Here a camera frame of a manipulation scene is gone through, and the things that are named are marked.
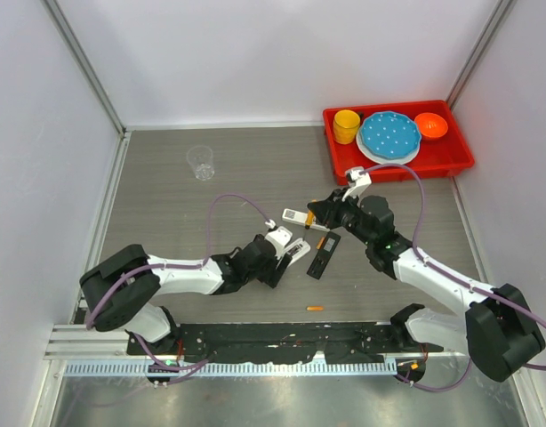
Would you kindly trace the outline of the yellow handled screwdriver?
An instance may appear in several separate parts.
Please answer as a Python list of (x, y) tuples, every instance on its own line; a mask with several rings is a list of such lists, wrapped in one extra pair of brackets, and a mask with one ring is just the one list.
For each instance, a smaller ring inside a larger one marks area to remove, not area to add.
[(309, 230), (312, 222), (314, 221), (314, 214), (311, 211), (307, 212), (306, 220), (304, 222), (304, 227), (306, 230)]

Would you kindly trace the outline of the white remote with batteries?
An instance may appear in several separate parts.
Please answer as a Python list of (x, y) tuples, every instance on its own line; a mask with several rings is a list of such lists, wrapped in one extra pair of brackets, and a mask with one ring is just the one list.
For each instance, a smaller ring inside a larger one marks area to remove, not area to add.
[[(286, 208), (282, 213), (282, 220), (284, 222), (288, 222), (288, 223), (295, 224), (305, 228), (304, 222), (306, 220), (306, 216), (307, 216), (307, 213)], [(327, 232), (328, 228), (322, 225), (320, 222), (318, 222), (317, 218), (314, 215), (314, 221), (312, 222), (310, 230), (319, 230), (319, 231)]]

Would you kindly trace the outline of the black remote control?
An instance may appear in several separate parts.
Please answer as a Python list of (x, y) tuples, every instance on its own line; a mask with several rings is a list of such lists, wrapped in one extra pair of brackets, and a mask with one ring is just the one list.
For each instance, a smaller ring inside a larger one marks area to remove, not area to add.
[(329, 231), (325, 235), (325, 242), (323, 246), (317, 250), (317, 253), (310, 264), (307, 275), (314, 278), (320, 279), (325, 272), (325, 268), (330, 262), (335, 249), (339, 245), (341, 236), (337, 233)]

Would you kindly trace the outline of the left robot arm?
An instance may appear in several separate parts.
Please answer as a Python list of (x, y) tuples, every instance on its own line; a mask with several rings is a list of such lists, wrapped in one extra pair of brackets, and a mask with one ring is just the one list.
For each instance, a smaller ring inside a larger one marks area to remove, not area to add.
[(233, 294), (254, 280), (277, 285), (292, 233), (279, 227), (258, 234), (246, 247), (203, 260), (166, 260), (129, 245), (80, 278), (91, 313), (87, 327), (98, 332), (123, 328), (139, 335), (157, 354), (178, 342), (170, 316), (151, 303), (168, 294)]

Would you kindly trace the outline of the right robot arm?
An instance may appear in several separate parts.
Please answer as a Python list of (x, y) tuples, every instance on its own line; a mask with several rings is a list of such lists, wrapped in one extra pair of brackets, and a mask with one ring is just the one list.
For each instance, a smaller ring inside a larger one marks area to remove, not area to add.
[(419, 308), (407, 315), (389, 331), (398, 350), (436, 344), (469, 356), (485, 376), (502, 383), (545, 349), (542, 332), (515, 286), (478, 282), (426, 255), (396, 230), (384, 197), (345, 197), (337, 189), (325, 200), (310, 202), (308, 209), (328, 229), (342, 227), (361, 241), (376, 270), (422, 290), (452, 312), (443, 316)]

